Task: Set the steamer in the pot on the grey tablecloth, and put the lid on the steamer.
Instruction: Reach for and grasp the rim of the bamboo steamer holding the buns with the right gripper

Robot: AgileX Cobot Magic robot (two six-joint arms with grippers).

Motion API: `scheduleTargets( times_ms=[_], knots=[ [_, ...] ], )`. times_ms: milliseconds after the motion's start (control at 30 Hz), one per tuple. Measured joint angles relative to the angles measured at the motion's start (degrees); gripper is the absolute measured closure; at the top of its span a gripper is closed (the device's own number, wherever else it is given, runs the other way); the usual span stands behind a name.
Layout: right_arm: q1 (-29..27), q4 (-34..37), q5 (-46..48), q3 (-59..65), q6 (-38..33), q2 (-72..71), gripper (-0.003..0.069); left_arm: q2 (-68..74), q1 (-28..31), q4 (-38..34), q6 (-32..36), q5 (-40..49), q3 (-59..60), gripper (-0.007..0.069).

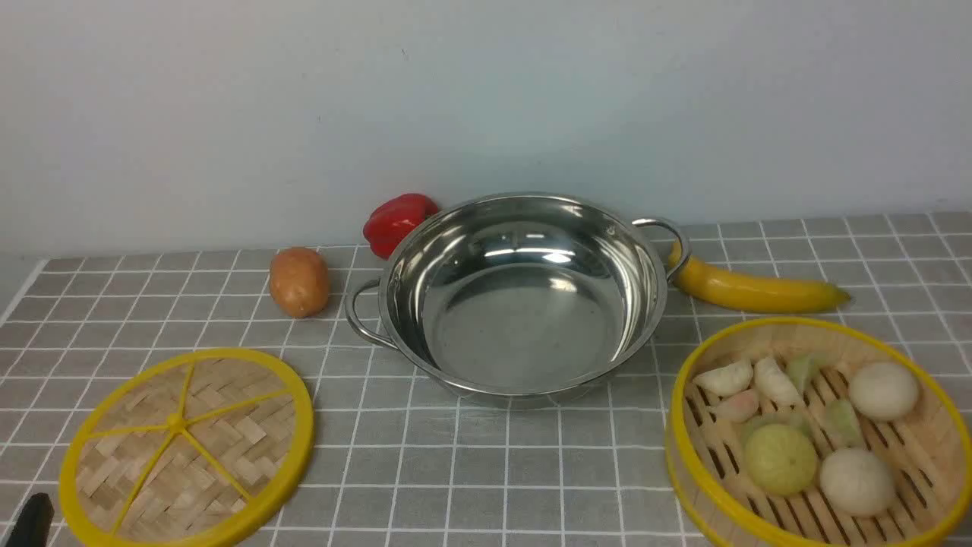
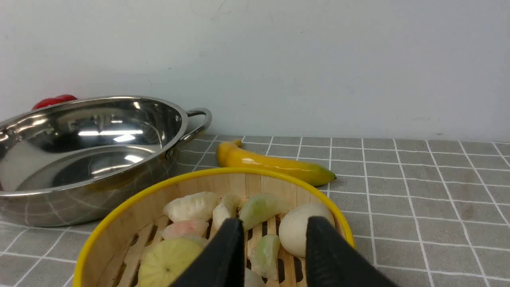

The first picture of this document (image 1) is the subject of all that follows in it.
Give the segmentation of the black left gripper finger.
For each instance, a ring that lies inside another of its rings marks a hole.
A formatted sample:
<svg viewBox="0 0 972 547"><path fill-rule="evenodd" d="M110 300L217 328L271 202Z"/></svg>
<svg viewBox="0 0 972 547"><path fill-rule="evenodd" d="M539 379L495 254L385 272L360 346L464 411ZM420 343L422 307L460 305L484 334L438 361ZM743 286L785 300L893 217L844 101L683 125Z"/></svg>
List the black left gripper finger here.
<svg viewBox="0 0 972 547"><path fill-rule="evenodd" d="M9 533L5 546L45 547L53 521L53 504L48 494L31 495Z"/></svg>

